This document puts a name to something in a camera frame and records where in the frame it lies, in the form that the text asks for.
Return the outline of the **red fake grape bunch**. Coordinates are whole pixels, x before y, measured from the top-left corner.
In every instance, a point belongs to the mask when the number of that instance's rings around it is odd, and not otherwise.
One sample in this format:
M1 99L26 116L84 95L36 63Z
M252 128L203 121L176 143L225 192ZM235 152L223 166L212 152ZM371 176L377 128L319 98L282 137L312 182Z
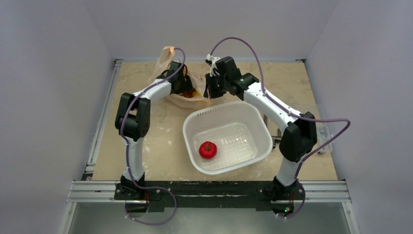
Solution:
M181 96L185 98L192 98L193 97L193 91L185 91L181 94Z

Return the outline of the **orange translucent plastic bag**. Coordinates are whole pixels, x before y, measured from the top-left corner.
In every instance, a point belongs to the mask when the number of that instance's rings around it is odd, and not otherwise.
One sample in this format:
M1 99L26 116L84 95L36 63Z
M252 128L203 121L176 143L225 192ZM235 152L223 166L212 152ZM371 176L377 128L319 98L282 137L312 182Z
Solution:
M167 70L170 67L170 64L174 60L175 51L173 46L165 46L160 56L157 59L155 64L152 76L148 79L148 84L154 82L154 80L161 75L161 73ZM185 98L183 96L177 94L171 94L166 97L169 101L176 104L179 107L192 109L192 110L201 110L207 107L212 106L214 103L211 99L203 97L205 87L206 87L206 79L204 75L201 75L199 72L195 72L193 69L188 70L188 75L191 79L192 86L194 91L197 91L201 96L200 97L192 97L192 98Z

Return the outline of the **red fake fruit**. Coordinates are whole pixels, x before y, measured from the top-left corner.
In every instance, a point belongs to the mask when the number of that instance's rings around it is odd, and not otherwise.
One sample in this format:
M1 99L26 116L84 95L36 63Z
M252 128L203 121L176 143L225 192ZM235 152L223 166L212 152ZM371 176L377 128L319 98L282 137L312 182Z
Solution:
M199 147L199 155L204 159L212 159L217 155L217 145L211 141L203 142Z

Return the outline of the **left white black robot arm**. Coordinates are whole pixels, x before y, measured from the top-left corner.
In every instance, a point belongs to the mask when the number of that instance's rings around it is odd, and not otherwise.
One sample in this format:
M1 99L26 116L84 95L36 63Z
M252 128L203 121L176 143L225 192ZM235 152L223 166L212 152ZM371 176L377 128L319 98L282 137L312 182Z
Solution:
M142 198L145 190L151 189L145 186L142 163L143 140L150 129L151 105L171 94L191 90L187 74L185 64L173 61L168 69L143 90L121 95L115 118L115 128L123 139L126 156L121 185L132 199Z

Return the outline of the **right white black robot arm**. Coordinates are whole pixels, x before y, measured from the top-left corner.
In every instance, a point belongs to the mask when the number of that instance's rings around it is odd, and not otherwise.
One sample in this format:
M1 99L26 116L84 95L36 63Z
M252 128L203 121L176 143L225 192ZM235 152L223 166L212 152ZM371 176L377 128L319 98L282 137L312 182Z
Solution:
M266 90L251 73L242 74L232 57L207 55L205 62L210 66L205 97L219 98L225 93L237 96L261 111L281 130L279 149L283 159L274 178L273 191L277 197L286 198L293 191L302 159L318 142L314 115L291 108Z

